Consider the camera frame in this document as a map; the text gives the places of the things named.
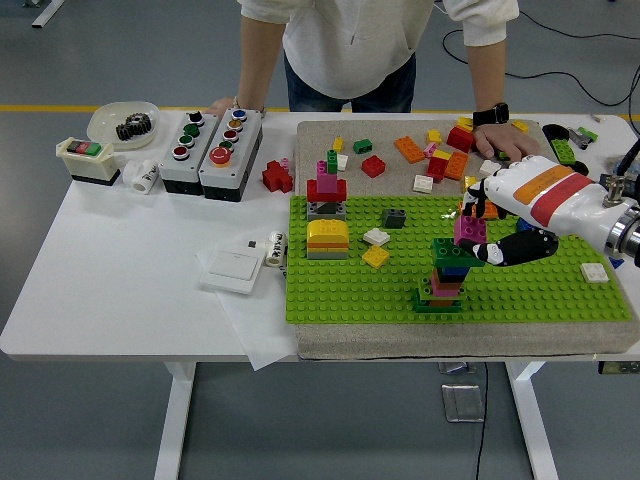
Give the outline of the person's left hand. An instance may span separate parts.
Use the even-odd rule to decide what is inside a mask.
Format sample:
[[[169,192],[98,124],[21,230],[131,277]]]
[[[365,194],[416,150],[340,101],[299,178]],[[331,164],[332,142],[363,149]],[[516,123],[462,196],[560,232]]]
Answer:
[[[485,159],[504,152],[511,161],[520,161],[529,155],[540,153],[539,143],[508,124],[486,124],[473,130],[476,149]]]

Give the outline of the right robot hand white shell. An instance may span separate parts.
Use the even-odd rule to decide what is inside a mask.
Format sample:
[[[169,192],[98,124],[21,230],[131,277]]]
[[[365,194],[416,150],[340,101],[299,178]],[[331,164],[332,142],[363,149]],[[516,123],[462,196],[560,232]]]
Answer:
[[[490,201],[533,228],[493,243],[462,239],[457,244],[479,260],[500,267],[552,256],[559,238],[571,234],[603,253],[614,225],[629,209],[624,202],[606,207],[604,197],[605,188],[588,177],[543,156],[527,156],[470,187],[463,214],[480,215]]]

